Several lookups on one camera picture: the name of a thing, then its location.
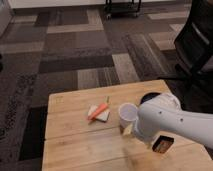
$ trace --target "carpet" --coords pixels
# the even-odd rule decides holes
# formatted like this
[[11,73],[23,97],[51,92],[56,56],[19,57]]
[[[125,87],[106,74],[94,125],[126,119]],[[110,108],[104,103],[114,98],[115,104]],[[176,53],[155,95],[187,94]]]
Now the carpet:
[[[143,3],[137,19],[111,20],[103,6],[16,10],[0,39],[0,170],[41,170],[50,94],[176,74],[173,41],[189,9],[187,0]],[[183,100],[184,86],[167,84]],[[196,87],[184,102],[213,113]]]

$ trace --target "carrot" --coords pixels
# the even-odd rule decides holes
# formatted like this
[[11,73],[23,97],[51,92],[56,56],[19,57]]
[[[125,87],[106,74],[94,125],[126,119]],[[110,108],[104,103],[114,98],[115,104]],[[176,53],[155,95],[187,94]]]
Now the carrot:
[[90,115],[88,116],[88,120],[95,119],[101,112],[105,111],[108,108],[108,103],[102,103],[98,106],[98,108]]

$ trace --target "chair base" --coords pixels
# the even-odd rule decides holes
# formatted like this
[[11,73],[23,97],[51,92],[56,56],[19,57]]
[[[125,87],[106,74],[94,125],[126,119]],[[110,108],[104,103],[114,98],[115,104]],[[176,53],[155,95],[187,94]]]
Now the chair base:
[[3,70],[3,65],[0,63],[0,72]]
[[203,92],[205,92],[207,95],[212,95],[212,92],[209,92],[208,90],[206,90],[204,85],[201,83],[201,81],[208,81],[209,80],[208,77],[189,75],[179,64],[177,64],[175,66],[175,69],[176,69],[177,72],[182,72],[182,74],[184,76],[183,77],[177,77],[177,76],[162,76],[161,77],[160,76],[160,77],[158,77],[158,79],[186,82],[185,87],[186,87],[187,90],[189,90],[191,88],[191,86],[194,84],[197,87],[199,87]]

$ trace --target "floor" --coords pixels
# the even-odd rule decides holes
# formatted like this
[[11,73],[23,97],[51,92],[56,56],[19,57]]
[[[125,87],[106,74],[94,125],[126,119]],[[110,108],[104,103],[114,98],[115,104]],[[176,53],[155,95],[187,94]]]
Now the floor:
[[[175,74],[173,41],[189,0],[143,3],[138,18],[106,20],[103,6],[16,10],[0,39],[0,170],[41,170],[51,93]],[[213,113],[213,99],[167,82],[190,111]]]

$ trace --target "carpet tile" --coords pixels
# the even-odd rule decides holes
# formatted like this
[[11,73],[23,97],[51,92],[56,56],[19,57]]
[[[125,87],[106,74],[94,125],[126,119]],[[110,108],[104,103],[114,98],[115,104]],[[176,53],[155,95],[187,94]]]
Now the carpet tile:
[[[142,3],[138,18],[111,20],[103,6],[15,9],[0,38],[0,170],[41,170],[50,94],[175,75],[174,39],[190,3]],[[186,110],[213,113],[195,86],[166,83]]]

